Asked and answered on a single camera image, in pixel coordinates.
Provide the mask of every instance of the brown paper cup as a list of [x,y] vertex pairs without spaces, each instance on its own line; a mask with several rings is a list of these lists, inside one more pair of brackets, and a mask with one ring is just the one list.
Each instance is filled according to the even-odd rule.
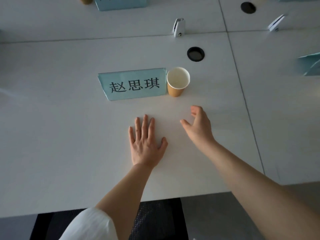
[[81,2],[85,5],[92,3],[93,0],[81,0]]
[[175,67],[167,73],[168,93],[179,97],[190,83],[189,72],[182,67]]

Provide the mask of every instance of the hand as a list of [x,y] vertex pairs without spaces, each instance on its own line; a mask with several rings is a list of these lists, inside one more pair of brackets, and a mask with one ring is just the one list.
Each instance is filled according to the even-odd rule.
[[136,118],[136,139],[134,131],[129,127],[129,139],[131,146],[131,157],[133,165],[142,164],[153,169],[160,160],[168,146],[167,139],[162,138],[161,146],[158,148],[155,137],[155,119],[151,118],[148,130],[148,116],[143,117],[142,127],[140,127],[140,118]]
[[191,115],[195,118],[193,125],[190,125],[189,122],[184,119],[180,122],[191,141],[193,141],[199,150],[204,152],[208,144],[212,142],[216,143],[212,135],[210,120],[200,106],[191,106]]

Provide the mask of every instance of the black chinese character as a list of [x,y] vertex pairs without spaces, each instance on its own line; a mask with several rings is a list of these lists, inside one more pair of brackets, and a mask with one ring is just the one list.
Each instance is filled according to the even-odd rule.
[[110,84],[110,86],[111,86],[110,88],[112,88],[112,92],[111,93],[113,93],[113,92],[125,92],[126,91],[125,87],[123,86],[123,82],[121,82],[121,85],[119,83],[113,83],[112,82]]
[[159,88],[158,80],[159,80],[158,78],[155,78],[155,79],[151,78],[151,79],[145,80],[146,81],[146,87],[145,88],[150,87],[149,89],[151,89],[154,86]]
[[140,90],[141,88],[143,88],[142,86],[140,86],[140,80],[133,80],[133,81],[128,81],[130,88],[129,90],[135,91],[135,90]]

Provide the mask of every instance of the white sleeve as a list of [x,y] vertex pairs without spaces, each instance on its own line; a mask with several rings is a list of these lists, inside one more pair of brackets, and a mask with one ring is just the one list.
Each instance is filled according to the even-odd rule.
[[112,219],[102,210],[88,208],[77,215],[60,240],[118,240]]

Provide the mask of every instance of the black round hole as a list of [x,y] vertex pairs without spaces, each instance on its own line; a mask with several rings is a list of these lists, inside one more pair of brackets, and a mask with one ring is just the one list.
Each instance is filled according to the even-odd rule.
[[200,47],[191,47],[190,49],[188,49],[186,54],[190,60],[195,62],[202,61],[205,57],[205,52]]
[[246,1],[244,3],[241,4],[241,10],[245,13],[248,13],[248,14],[253,14],[256,12],[256,7],[254,6],[254,4]]

